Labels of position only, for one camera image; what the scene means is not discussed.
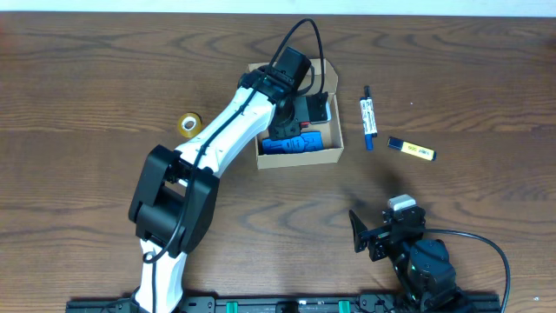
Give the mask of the blue plastic case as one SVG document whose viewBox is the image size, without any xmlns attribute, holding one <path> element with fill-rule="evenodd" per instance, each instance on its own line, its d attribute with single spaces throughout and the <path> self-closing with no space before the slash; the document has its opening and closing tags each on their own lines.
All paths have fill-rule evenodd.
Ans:
<svg viewBox="0 0 556 313">
<path fill-rule="evenodd" d="M 324 149 L 319 131 L 301 133 L 299 136 L 289 139 L 271 140 L 266 138 L 261 141 L 261 146 L 262 152 L 266 155 L 299 154 Z"/>
</svg>

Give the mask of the yellow highlighter pen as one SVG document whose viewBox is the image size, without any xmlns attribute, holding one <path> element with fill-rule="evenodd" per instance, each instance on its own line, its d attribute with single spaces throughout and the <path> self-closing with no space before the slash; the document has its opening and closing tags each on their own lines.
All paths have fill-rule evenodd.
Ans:
<svg viewBox="0 0 556 313">
<path fill-rule="evenodd" d="M 408 155 L 425 159 L 428 161 L 434 161 L 437 157 L 435 150 L 420 146 L 415 143 L 404 141 L 397 137 L 389 137 L 387 141 L 387 146 L 391 149 L 398 150 Z"/>
</svg>

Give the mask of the yellow tape roll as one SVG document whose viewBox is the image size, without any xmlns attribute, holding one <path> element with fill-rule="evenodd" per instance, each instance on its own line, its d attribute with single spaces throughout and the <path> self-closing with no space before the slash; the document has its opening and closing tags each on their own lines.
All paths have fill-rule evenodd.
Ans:
<svg viewBox="0 0 556 313">
<path fill-rule="evenodd" d="M 202 131 L 202 120 L 199 115 L 189 112 L 182 115 L 177 122 L 177 131 L 186 138 L 193 138 Z"/>
</svg>

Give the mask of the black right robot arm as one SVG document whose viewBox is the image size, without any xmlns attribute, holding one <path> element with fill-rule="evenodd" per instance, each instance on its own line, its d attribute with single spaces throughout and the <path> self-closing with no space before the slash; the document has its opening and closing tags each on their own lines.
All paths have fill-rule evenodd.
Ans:
<svg viewBox="0 0 556 313">
<path fill-rule="evenodd" d="M 403 288 L 395 299 L 395 311 L 475 312 L 477 308 L 455 282 L 446 245 L 424 237 L 425 215 L 417 205 L 389 209 L 383 212 L 384 224 L 370 230 L 351 210 L 354 251 L 367 250 L 373 262 L 389 259 Z"/>
</svg>

